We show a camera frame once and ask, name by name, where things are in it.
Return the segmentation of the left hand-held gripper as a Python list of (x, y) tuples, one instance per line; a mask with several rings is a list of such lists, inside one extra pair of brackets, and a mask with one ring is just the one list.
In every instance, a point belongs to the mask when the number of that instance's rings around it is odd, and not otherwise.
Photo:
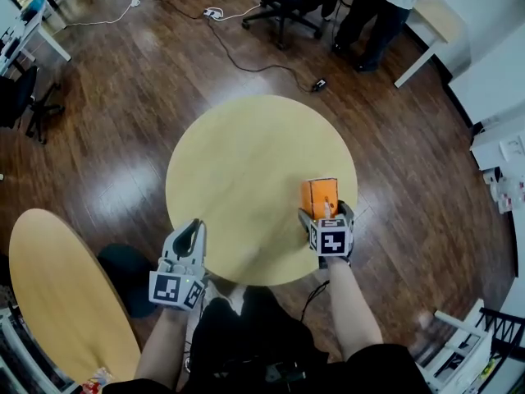
[[(194, 218), (177, 227), (165, 239), (162, 256), (203, 263), (206, 241), (206, 225)], [(204, 275), (202, 266), (160, 259), (157, 270), (149, 274), (148, 300), (165, 308), (191, 311), (204, 292)]]

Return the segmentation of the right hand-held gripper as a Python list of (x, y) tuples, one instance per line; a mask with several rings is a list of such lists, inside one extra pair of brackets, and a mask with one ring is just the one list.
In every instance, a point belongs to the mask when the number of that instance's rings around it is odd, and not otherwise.
[(328, 258), (340, 258), (349, 263), (354, 248), (354, 212), (343, 200), (338, 201), (338, 214), (344, 218), (311, 220), (308, 213), (298, 209), (298, 219), (308, 234), (309, 248), (318, 257), (319, 267), (327, 267)]

